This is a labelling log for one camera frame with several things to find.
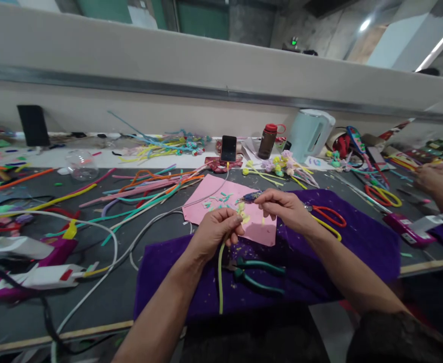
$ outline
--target black sleeve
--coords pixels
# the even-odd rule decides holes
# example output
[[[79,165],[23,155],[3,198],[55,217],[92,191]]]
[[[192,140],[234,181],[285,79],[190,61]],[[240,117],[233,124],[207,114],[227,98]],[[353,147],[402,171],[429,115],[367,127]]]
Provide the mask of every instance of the black sleeve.
[[[443,336],[408,313],[369,312],[360,321],[347,363],[443,363]]]

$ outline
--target gray table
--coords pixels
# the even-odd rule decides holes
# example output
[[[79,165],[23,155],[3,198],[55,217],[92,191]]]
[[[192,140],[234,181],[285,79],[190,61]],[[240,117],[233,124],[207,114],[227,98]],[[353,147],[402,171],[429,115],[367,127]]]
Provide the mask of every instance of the gray table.
[[[105,173],[106,169],[100,170],[100,175]],[[133,175],[134,171],[119,169],[115,174]],[[381,220],[382,215],[379,212],[348,187],[331,178],[329,172],[315,172],[314,177],[321,188],[333,190],[357,209],[376,220]],[[360,182],[352,174],[345,173],[344,177],[356,186],[361,186]],[[406,183],[392,174],[388,174],[388,178],[391,182],[392,191]],[[243,176],[240,170],[232,171],[228,180],[261,190],[272,186],[268,181],[257,175]],[[54,187],[53,185],[56,182],[62,182],[63,185],[61,187]],[[60,176],[56,172],[52,172],[20,184],[14,187],[14,189],[6,189],[0,192],[0,201],[13,197],[27,197],[28,193],[34,197],[49,194],[60,197],[86,184],[76,183],[69,176]],[[76,211],[79,204],[102,196],[102,191],[121,188],[126,184],[126,179],[113,179],[109,177],[102,181],[95,189],[79,197],[64,201],[60,206],[70,211]],[[300,186],[292,181],[286,183],[281,189],[285,191],[300,190]],[[194,188],[181,190],[164,204],[157,205],[123,226],[117,233],[120,241],[119,255],[130,245],[142,226],[156,215],[182,205],[192,194],[193,190]],[[399,196],[403,200],[403,207],[398,209],[399,212],[411,219],[417,219],[422,216],[415,207],[405,202],[404,196]],[[95,209],[101,209],[104,205],[105,203],[102,203],[82,209],[81,219],[89,220],[99,217],[100,213],[95,211]],[[131,209],[133,209],[133,206],[119,202],[109,210],[108,214],[114,215]],[[121,218],[111,220],[105,222],[104,225],[114,225],[120,220]],[[182,223],[182,215],[173,214],[154,224],[138,243],[134,253],[136,260],[142,256],[145,245],[159,243],[188,234],[189,225],[183,225]],[[60,219],[36,216],[35,222],[25,229],[25,233],[33,238],[41,238],[45,233],[59,231],[64,224],[65,221]],[[174,226],[174,228],[165,228],[166,225]],[[69,257],[68,262],[88,266],[99,261],[99,266],[109,265],[113,257],[112,243],[108,243],[104,247],[100,245],[106,236],[106,232],[100,228],[89,227],[88,229],[80,230],[76,237],[79,245]],[[432,244],[427,251],[436,261],[428,262],[431,260],[428,255],[420,250],[411,248],[405,243],[401,243],[401,252],[413,255],[413,258],[402,257],[403,274],[423,273],[443,268],[443,246]],[[105,335],[128,329],[132,325],[136,277],[137,273],[128,261],[116,268],[67,323],[63,329],[67,333],[62,337],[64,339],[75,339],[101,336],[102,334]],[[96,281],[97,279],[92,279],[82,282],[74,289],[60,290],[49,295],[48,301],[53,311],[55,326],[60,324]],[[47,345],[49,343],[50,339],[46,335],[43,326],[42,307],[37,299],[31,299],[16,305],[0,303],[0,351],[21,350],[26,347]]]

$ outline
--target clear plastic jar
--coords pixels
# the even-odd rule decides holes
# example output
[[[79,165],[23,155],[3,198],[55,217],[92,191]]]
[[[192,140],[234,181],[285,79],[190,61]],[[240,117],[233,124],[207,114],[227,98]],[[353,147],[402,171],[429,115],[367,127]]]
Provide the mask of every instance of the clear plastic jar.
[[[99,168],[92,154],[86,150],[73,150],[68,153],[65,160],[69,163],[68,170],[73,179],[84,182],[99,174]]]

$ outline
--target metal rail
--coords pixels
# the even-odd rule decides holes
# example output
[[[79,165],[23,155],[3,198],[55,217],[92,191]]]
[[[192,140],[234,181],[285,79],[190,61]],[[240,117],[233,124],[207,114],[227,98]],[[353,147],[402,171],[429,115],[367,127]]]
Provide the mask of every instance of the metal rail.
[[[402,118],[413,117],[417,119],[443,122],[443,113],[438,112],[411,110],[400,107],[377,106],[371,104],[325,101],[303,97],[287,97],[265,93],[232,91],[229,89],[176,85],[124,78],[42,71],[25,67],[0,65],[0,81],[147,93],[163,96],[189,97],[284,107],[316,108],[321,110],[354,112]]]

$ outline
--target black phone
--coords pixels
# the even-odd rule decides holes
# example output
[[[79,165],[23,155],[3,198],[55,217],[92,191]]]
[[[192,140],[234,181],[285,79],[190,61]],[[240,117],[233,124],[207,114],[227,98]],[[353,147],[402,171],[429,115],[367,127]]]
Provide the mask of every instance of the black phone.
[[[221,161],[236,161],[236,137],[224,135],[221,139]]]
[[[49,146],[50,138],[46,129],[43,108],[38,105],[18,105],[21,126],[27,146]]]

